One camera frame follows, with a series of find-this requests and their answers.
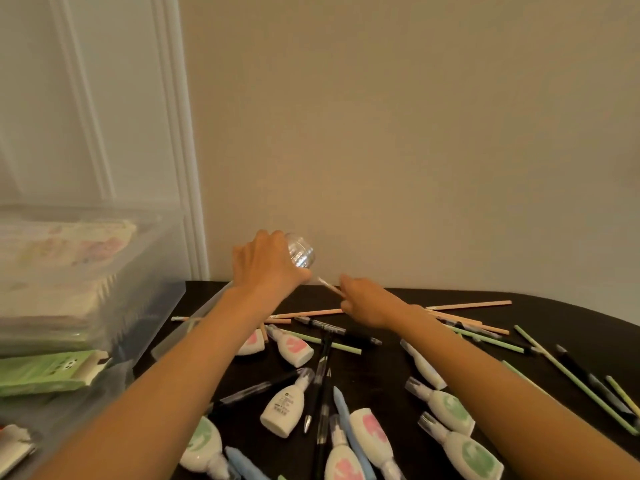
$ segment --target wall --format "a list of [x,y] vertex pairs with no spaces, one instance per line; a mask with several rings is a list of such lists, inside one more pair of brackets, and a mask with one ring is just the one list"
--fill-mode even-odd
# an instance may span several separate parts
[[212,277],[317,272],[640,323],[637,0],[180,0]]
[[179,207],[199,278],[179,29],[177,0],[0,0],[0,200]]

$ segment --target transparent plastic storage box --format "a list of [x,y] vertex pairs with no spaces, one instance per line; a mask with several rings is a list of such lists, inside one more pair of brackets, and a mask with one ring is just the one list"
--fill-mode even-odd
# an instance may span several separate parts
[[180,211],[0,204],[0,356],[137,361],[185,291]]

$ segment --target green leaf print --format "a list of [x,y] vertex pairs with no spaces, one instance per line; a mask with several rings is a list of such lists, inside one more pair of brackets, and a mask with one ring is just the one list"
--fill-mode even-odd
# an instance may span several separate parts
[[464,421],[469,417],[469,413],[465,407],[460,403],[457,397],[453,395],[446,395],[443,400],[444,407],[449,410],[453,416]]
[[492,455],[473,441],[462,445],[462,458],[482,478],[489,478],[495,466]]
[[189,444],[187,445],[187,449],[191,451],[198,451],[204,445],[209,443],[211,439],[211,425],[206,418],[200,418],[200,422],[198,423],[198,427],[193,432],[191,439],[189,440]]

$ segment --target pink leaf print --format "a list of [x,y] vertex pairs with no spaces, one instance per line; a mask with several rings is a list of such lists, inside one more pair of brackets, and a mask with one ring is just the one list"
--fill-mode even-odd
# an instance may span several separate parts
[[348,458],[342,458],[335,464],[338,472],[335,476],[336,480],[362,480],[362,473],[355,471],[353,464]]
[[289,337],[287,338],[286,345],[289,349],[289,352],[297,354],[298,352],[300,352],[300,350],[304,349],[307,346],[307,343],[297,337]]
[[256,343],[258,341],[258,336],[256,335],[258,331],[254,331],[251,336],[249,336],[248,339],[246,339],[246,342],[244,343],[244,345],[253,345],[254,343]]
[[380,441],[384,441],[385,443],[388,442],[385,432],[382,431],[380,423],[373,414],[363,416],[362,423],[371,436],[377,436]]

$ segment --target white glue bottle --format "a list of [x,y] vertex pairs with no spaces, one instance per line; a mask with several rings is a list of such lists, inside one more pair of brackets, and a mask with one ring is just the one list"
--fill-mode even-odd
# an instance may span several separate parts
[[222,439],[218,428],[204,416],[193,432],[180,464],[190,472],[208,473],[214,480],[240,480],[240,475],[229,468],[222,454]]
[[447,383],[444,382],[444,379],[440,377],[438,371],[436,371],[430,363],[427,362],[420,353],[412,347],[412,345],[407,342],[405,339],[400,340],[400,345],[402,348],[408,352],[413,360],[415,361],[415,366],[418,368],[418,371],[422,374],[422,377],[428,380],[429,384],[435,387],[437,390],[444,389],[447,386]]
[[504,465],[477,441],[449,431],[429,413],[422,413],[418,426],[443,446],[451,464],[466,480],[500,480]]
[[295,368],[306,364],[314,354],[314,350],[309,347],[308,343],[293,335],[284,333],[276,325],[267,325],[267,333],[270,338],[278,343],[280,355]]
[[394,460],[389,439],[369,408],[354,411],[349,416],[353,434],[369,461],[379,468],[385,480],[404,480],[404,475]]
[[305,405],[305,389],[314,379],[314,371],[308,367],[300,371],[295,384],[285,387],[269,401],[260,416],[260,422],[274,435],[286,438],[302,416]]
[[406,380],[404,388],[427,403],[444,426],[461,435],[471,435],[476,422],[456,396],[444,391],[434,391],[412,377]]
[[264,350],[264,338],[259,328],[253,331],[249,338],[244,341],[236,355],[251,355]]
[[340,427],[340,416],[337,414],[329,418],[329,430],[333,449],[326,459],[324,480],[364,480],[358,457],[348,446],[347,435]]

